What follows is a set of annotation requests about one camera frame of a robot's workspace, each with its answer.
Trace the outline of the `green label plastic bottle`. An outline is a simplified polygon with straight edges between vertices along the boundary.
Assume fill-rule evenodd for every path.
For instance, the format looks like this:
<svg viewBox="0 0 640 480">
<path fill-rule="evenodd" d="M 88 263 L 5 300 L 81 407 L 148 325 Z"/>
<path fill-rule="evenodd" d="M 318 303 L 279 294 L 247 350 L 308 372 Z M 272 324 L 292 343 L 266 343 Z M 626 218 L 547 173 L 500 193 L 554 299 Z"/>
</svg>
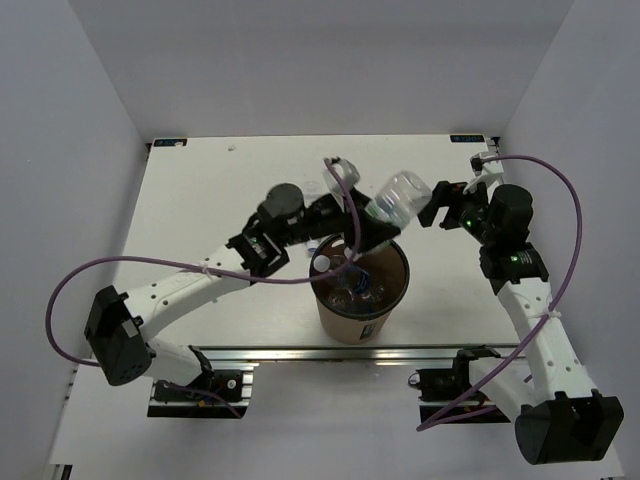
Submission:
<svg viewBox="0 0 640 480">
<path fill-rule="evenodd" d="M 404 230 L 432 198 L 431 188 L 414 172 L 401 171 L 368 202 L 371 218 Z"/>
</svg>

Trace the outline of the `blue label bottle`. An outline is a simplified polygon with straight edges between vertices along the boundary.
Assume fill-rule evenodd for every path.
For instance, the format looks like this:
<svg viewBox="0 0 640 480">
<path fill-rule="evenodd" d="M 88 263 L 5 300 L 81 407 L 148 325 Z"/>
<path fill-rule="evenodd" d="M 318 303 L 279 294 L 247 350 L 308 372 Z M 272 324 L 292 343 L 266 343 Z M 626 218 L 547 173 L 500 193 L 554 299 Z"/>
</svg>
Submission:
<svg viewBox="0 0 640 480">
<path fill-rule="evenodd" d="M 311 205 L 322 196 L 321 185 L 316 181 L 307 181 L 303 184 L 302 192 L 304 196 L 305 207 L 310 208 Z M 306 250 L 309 256 L 312 256 L 318 249 L 320 241 L 311 239 L 306 242 Z"/>
<path fill-rule="evenodd" d="M 319 274 L 330 273 L 325 281 L 332 287 L 350 290 L 355 295 L 365 294 L 372 286 L 371 275 L 359 266 L 348 263 L 340 255 L 319 255 L 312 261 Z"/>
<path fill-rule="evenodd" d="M 327 297 L 327 304 L 336 310 L 351 312 L 357 308 L 358 296 L 348 288 L 335 288 Z"/>
</svg>

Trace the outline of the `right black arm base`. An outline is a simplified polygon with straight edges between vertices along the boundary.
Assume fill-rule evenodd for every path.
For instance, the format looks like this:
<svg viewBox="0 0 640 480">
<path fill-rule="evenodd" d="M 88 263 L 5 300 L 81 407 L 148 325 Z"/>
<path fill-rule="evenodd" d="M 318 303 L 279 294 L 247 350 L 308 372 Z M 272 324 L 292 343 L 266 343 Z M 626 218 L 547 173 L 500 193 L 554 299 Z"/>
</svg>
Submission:
<svg viewBox="0 0 640 480">
<path fill-rule="evenodd" d="M 467 347 L 457 351 L 450 366 L 422 368 L 412 373 L 407 383 L 410 388 L 419 392 L 420 421 L 425 422 L 431 415 L 471 386 L 468 373 L 471 361 L 482 358 L 499 359 L 500 357 L 501 355 L 493 348 L 486 346 Z M 469 399 L 448 412 L 445 417 L 474 413 L 483 408 L 488 408 L 489 412 L 455 420 L 454 424 L 505 424 L 509 422 L 508 418 L 481 392 L 474 393 Z"/>
</svg>

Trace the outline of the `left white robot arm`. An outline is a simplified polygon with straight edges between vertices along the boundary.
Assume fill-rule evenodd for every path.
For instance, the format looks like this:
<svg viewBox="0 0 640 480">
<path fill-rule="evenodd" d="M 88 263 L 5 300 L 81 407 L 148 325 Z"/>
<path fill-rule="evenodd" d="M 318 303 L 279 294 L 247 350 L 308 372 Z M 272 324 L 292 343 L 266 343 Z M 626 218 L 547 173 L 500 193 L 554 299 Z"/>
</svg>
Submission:
<svg viewBox="0 0 640 480">
<path fill-rule="evenodd" d="M 334 340 L 357 345 L 375 338 L 404 296 L 408 261 L 393 238 L 409 224 L 409 212 L 384 198 L 351 189 L 310 205 L 301 189 L 278 184 L 241 233 L 203 264 L 127 292 L 108 286 L 93 301 L 85 337 L 112 386 L 139 377 L 168 380 L 188 398 L 205 396 L 213 369 L 195 346 L 159 339 L 173 322 L 220 297 L 256 283 L 274 283 L 289 261 L 287 247 L 321 242 L 304 281 L 311 285 L 321 325 Z"/>
</svg>

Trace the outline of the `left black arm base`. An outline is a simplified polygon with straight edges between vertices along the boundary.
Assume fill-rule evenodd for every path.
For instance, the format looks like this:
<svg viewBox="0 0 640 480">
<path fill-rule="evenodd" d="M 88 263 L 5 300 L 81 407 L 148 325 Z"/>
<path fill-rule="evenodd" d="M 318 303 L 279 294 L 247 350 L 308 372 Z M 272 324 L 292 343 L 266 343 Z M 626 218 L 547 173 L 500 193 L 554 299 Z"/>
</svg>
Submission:
<svg viewBox="0 0 640 480">
<path fill-rule="evenodd" d="M 242 369 L 216 369 L 197 347 L 191 352 L 202 372 L 186 386 L 175 382 L 157 381 L 152 389 L 147 416 L 177 419 L 240 420 L 248 408 L 248 396 L 243 394 L 245 374 Z"/>
</svg>

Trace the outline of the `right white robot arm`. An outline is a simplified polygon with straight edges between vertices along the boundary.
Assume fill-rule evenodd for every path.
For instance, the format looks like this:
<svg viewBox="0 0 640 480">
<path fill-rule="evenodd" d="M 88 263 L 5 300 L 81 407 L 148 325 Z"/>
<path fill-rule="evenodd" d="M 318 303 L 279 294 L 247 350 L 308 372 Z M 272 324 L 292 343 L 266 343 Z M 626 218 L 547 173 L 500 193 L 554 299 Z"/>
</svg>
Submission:
<svg viewBox="0 0 640 480">
<path fill-rule="evenodd" d="M 529 242 L 533 198 L 506 184 L 439 182 L 419 213 L 422 226 L 444 209 L 444 230 L 461 228 L 480 245 L 480 266 L 520 340 L 507 357 L 487 347 L 458 352 L 451 384 L 458 397 L 424 420 L 448 421 L 461 402 L 488 398 L 513 423 L 516 442 L 532 465 L 599 461 L 624 418 L 615 396 L 602 395 L 578 359 L 553 305 L 546 266 Z"/>
</svg>

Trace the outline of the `brown cylindrical bin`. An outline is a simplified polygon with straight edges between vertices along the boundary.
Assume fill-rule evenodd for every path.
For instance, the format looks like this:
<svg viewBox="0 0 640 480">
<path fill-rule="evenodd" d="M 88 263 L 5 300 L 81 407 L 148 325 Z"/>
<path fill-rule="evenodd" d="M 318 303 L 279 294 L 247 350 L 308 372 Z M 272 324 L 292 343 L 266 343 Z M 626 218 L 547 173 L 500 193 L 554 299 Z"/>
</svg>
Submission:
<svg viewBox="0 0 640 480">
<path fill-rule="evenodd" d="M 341 287 L 332 287 L 325 281 L 330 273 L 315 271 L 312 261 L 319 255 L 346 258 L 343 240 L 338 236 L 326 239 L 319 245 L 309 266 L 309 275 L 315 279 L 311 289 L 325 333 L 342 344 L 357 345 L 371 341 L 380 333 L 408 290 L 410 267 L 404 251 L 396 242 L 391 242 L 382 250 L 352 263 L 371 275 L 372 286 L 365 294 L 357 295 L 357 308 L 351 312 L 336 310 L 327 304 L 328 293 Z"/>
</svg>

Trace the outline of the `right blue corner sticker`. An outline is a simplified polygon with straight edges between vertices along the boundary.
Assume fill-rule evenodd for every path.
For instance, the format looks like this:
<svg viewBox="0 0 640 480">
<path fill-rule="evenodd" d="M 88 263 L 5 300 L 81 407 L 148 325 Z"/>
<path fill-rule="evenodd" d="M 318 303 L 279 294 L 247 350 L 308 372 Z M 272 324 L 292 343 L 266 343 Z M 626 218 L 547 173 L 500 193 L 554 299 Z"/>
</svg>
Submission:
<svg viewBox="0 0 640 480">
<path fill-rule="evenodd" d="M 451 134 L 449 136 L 452 143 L 485 143 L 483 135 L 479 134 Z"/>
</svg>

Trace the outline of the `blue corner sticker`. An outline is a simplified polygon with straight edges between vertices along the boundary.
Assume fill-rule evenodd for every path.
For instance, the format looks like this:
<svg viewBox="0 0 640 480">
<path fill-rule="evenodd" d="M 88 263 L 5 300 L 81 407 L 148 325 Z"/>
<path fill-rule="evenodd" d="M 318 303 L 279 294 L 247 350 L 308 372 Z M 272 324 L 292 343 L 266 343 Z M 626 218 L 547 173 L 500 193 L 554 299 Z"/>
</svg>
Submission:
<svg viewBox="0 0 640 480">
<path fill-rule="evenodd" d="M 168 139 L 155 139 L 153 141 L 153 148 L 165 148 L 165 147 L 184 147 L 187 145 L 186 138 L 168 138 Z"/>
<path fill-rule="evenodd" d="M 452 143 L 485 143 L 483 135 L 479 134 L 451 134 L 449 136 Z"/>
</svg>

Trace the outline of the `left blue corner sticker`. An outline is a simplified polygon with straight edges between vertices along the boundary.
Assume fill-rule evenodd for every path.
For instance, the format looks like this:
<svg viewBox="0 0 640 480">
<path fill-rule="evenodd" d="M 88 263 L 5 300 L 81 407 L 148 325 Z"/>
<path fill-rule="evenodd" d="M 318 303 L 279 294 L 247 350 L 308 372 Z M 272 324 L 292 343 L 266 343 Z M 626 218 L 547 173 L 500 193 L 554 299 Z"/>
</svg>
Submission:
<svg viewBox="0 0 640 480">
<path fill-rule="evenodd" d="M 153 148 L 165 148 L 165 147 L 184 147 L 187 145 L 186 138 L 168 138 L 168 139 L 155 139 L 153 141 Z"/>
</svg>

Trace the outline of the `aluminium table rail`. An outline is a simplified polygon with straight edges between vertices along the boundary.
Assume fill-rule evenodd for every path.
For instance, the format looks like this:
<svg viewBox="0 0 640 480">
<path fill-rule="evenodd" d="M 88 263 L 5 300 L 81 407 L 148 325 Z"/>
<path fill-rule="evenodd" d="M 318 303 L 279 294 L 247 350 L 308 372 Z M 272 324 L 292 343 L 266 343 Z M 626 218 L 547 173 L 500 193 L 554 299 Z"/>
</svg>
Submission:
<svg viewBox="0 0 640 480">
<path fill-rule="evenodd" d="M 463 346 L 400 346 L 400 347 L 306 347 L 306 348 L 205 348 L 202 353 L 212 362 L 298 362 L 298 361 L 371 361 L 423 362 L 451 361 Z"/>
</svg>

